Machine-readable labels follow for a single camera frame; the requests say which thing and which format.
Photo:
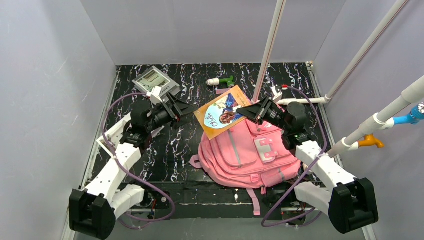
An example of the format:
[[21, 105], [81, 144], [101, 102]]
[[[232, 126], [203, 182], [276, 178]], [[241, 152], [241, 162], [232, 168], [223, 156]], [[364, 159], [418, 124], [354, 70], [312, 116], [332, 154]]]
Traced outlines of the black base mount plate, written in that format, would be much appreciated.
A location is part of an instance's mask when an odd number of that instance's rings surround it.
[[[290, 187], [282, 183], [276, 187], [267, 188], [265, 194], [260, 189], [254, 189], [254, 195], [259, 202], [260, 215], [254, 216], [254, 203], [245, 188], [224, 187], [209, 181], [185, 182], [152, 182], [165, 192], [175, 204], [175, 213], [170, 219], [250, 219], [263, 218], [274, 204]], [[145, 199], [131, 208], [130, 213], [137, 217], [146, 217], [153, 213], [155, 218], [162, 218], [172, 210], [170, 201], [156, 190], [145, 188]], [[312, 207], [300, 202], [294, 193], [284, 199], [268, 220], [279, 221], [298, 216]]]

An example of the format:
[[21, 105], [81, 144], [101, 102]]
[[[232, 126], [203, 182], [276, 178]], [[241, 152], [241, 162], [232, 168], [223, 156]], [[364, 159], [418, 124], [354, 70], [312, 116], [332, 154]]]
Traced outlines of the orange tap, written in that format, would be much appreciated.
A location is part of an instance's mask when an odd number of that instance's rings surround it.
[[363, 136], [362, 140], [358, 140], [358, 147], [371, 147], [376, 146], [377, 148], [384, 148], [385, 144], [379, 140], [378, 138], [374, 137], [373, 134], [367, 134]]

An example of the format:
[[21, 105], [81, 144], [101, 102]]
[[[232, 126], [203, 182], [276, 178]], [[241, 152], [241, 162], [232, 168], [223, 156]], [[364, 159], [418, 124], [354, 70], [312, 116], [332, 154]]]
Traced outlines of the white furniture catalogue book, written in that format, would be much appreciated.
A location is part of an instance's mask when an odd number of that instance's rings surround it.
[[[112, 126], [110, 129], [108, 129], [105, 133], [102, 133], [101, 136], [96, 140], [96, 142], [100, 145], [100, 147], [112, 158], [114, 158], [117, 155], [123, 155], [123, 156], [129, 156], [128, 153], [123, 148], [119, 148], [119, 146], [128, 144], [120, 144], [120, 139], [123, 136], [124, 126], [125, 124], [131, 119], [130, 113], [125, 115], [121, 120], [119, 120], [114, 126]], [[165, 126], [156, 129], [152, 132], [153, 138], [160, 133], [160, 131]], [[140, 155], [143, 156], [145, 151], [147, 149], [139, 149], [134, 148], [133, 145], [128, 144], [129, 149], [138, 149], [140, 152]]]

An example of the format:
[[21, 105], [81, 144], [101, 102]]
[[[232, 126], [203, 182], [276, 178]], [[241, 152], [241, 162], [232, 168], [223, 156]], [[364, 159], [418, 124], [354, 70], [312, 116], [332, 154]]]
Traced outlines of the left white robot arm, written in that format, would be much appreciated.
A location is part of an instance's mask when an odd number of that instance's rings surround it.
[[167, 124], [178, 129], [197, 110], [196, 106], [170, 93], [166, 97], [168, 100], [163, 101], [158, 95], [149, 93], [146, 100], [139, 102], [109, 129], [111, 137], [102, 133], [111, 158], [87, 186], [72, 190], [68, 204], [71, 230], [99, 240], [107, 239], [117, 220], [143, 202], [145, 189], [142, 186], [151, 188], [169, 201], [171, 212], [161, 220], [175, 213], [175, 203], [168, 194], [130, 172], [150, 147], [154, 133]]

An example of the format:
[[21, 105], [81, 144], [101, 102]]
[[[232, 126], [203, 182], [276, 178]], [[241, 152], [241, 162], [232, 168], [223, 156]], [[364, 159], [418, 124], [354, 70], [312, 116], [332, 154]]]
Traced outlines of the orange thin book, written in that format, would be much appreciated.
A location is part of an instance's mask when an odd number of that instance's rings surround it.
[[212, 140], [245, 120], [237, 110], [250, 105], [251, 101], [240, 87], [234, 86], [200, 107], [194, 115], [206, 137]]

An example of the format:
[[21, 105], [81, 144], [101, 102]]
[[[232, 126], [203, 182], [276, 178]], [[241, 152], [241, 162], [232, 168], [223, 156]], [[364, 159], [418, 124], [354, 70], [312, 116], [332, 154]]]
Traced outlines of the blue tap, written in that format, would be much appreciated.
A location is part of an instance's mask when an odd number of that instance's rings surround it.
[[412, 124], [416, 125], [424, 119], [424, 103], [420, 102], [415, 105], [408, 114], [404, 116], [394, 117], [394, 125]]

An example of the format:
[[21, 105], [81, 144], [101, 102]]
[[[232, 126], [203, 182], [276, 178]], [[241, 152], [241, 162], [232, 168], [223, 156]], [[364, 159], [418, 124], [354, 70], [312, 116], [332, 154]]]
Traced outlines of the green and white faucet toy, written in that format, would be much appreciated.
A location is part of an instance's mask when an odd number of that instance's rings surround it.
[[235, 86], [234, 76], [231, 75], [227, 78], [211, 78], [206, 81], [208, 86], [218, 86], [220, 84], [226, 84], [227, 88], [233, 88]]

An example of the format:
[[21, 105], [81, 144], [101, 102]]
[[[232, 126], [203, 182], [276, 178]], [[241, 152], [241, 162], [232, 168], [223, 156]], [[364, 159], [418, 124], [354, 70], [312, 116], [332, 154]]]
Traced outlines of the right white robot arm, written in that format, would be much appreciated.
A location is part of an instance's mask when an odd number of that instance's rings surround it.
[[282, 110], [271, 98], [237, 109], [237, 113], [256, 124], [270, 123], [283, 131], [284, 147], [307, 165], [325, 185], [311, 182], [293, 184], [296, 198], [329, 217], [341, 234], [372, 225], [379, 220], [375, 189], [367, 178], [359, 179], [340, 167], [305, 128], [308, 120], [305, 106], [291, 102]]

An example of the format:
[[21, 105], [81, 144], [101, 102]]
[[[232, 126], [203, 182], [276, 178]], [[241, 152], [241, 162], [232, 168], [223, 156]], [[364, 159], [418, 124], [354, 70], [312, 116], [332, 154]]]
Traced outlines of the grey furniture catalogue book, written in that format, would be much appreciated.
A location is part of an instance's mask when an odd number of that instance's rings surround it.
[[145, 94], [151, 92], [154, 87], [160, 87], [161, 98], [164, 98], [167, 94], [175, 96], [181, 91], [181, 87], [177, 82], [155, 66], [148, 68], [132, 82], [139, 91]]

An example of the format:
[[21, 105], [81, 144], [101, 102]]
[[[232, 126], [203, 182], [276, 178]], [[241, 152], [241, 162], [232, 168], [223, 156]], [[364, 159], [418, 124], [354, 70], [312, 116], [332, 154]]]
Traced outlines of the pink student backpack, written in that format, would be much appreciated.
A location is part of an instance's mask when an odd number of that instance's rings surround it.
[[257, 124], [247, 118], [214, 139], [203, 133], [198, 152], [190, 159], [224, 187], [255, 190], [267, 188], [298, 175], [301, 161], [283, 145], [283, 131], [268, 122]]

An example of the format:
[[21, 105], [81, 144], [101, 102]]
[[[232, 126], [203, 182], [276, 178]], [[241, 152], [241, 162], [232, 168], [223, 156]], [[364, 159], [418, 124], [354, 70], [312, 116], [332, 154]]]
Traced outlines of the aluminium rail frame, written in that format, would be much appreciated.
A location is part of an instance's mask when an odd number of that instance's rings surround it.
[[[244, 219], [254, 210], [262, 216], [284, 195], [287, 184], [260, 194], [258, 189], [224, 187], [212, 182], [161, 182], [175, 204], [172, 219]], [[157, 220], [171, 213], [171, 202], [156, 190], [122, 184], [111, 203], [74, 190], [69, 198], [69, 224], [74, 231], [105, 240], [114, 228], [112, 216]]]

